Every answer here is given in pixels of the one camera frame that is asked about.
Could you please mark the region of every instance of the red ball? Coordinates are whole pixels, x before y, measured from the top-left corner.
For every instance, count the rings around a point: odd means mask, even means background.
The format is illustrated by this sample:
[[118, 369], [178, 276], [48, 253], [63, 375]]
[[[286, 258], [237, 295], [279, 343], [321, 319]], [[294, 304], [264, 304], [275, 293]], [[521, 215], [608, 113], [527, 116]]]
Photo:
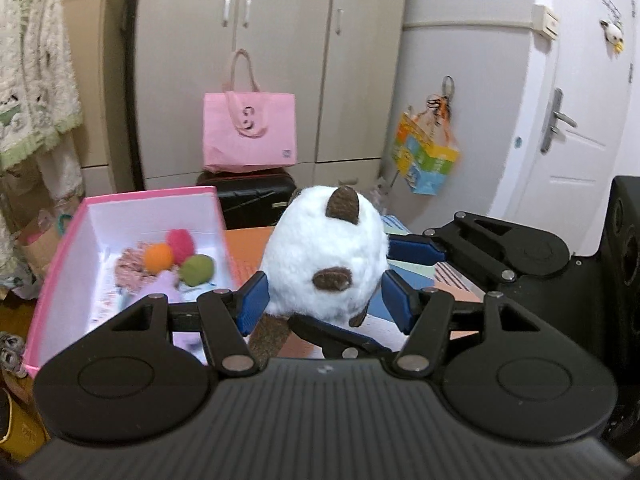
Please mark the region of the red ball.
[[183, 264], [187, 258], [196, 253], [196, 246], [187, 229], [171, 229], [166, 234], [165, 240], [174, 253], [174, 262], [177, 265]]

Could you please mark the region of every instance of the yellow container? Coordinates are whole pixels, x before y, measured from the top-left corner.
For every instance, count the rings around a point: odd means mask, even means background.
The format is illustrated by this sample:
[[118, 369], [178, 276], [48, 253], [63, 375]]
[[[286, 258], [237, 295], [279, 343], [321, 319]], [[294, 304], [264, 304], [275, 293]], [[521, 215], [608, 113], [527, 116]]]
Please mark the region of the yellow container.
[[0, 410], [4, 412], [4, 434], [0, 449], [10, 453], [16, 462], [23, 462], [45, 443], [44, 431], [13, 399], [9, 391], [0, 388]]

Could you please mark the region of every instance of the brown felt patch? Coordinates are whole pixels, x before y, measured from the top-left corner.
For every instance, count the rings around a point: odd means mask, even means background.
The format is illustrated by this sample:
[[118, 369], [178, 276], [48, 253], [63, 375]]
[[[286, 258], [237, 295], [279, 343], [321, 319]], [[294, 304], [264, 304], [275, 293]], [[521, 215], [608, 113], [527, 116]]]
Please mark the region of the brown felt patch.
[[329, 197], [326, 204], [326, 216], [337, 218], [358, 225], [360, 214], [360, 201], [353, 187], [340, 186]]
[[267, 361], [276, 357], [291, 334], [287, 320], [283, 317], [263, 314], [254, 331], [249, 336], [249, 351], [264, 368]]
[[364, 306], [361, 313], [356, 314], [356, 316], [353, 316], [349, 320], [349, 326], [357, 327], [363, 324], [364, 319], [367, 317], [367, 310], [369, 310], [369, 301], [367, 301], [367, 304]]
[[344, 267], [330, 267], [316, 272], [311, 280], [318, 290], [329, 292], [342, 292], [347, 290], [353, 280], [351, 271]]
[[291, 195], [291, 198], [289, 198], [289, 203], [287, 205], [291, 205], [291, 202], [293, 202], [300, 193], [302, 193], [303, 188], [301, 187], [297, 187], [295, 190], [293, 190], [293, 193]]

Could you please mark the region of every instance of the green ball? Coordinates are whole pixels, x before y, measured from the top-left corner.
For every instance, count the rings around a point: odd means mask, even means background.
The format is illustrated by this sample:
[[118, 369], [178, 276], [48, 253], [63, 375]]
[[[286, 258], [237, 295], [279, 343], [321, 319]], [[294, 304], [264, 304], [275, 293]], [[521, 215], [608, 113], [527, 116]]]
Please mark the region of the green ball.
[[213, 277], [214, 269], [213, 258], [206, 254], [196, 254], [187, 258], [180, 267], [180, 279], [189, 286], [202, 285]]

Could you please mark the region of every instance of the orange ball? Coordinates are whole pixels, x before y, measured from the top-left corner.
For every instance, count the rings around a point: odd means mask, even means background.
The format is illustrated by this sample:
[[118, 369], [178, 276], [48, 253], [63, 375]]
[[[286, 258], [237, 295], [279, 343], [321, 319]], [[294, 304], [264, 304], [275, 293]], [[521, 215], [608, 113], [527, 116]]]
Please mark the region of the orange ball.
[[151, 274], [158, 274], [171, 269], [174, 264], [174, 253], [167, 244], [151, 244], [143, 257], [145, 269]]

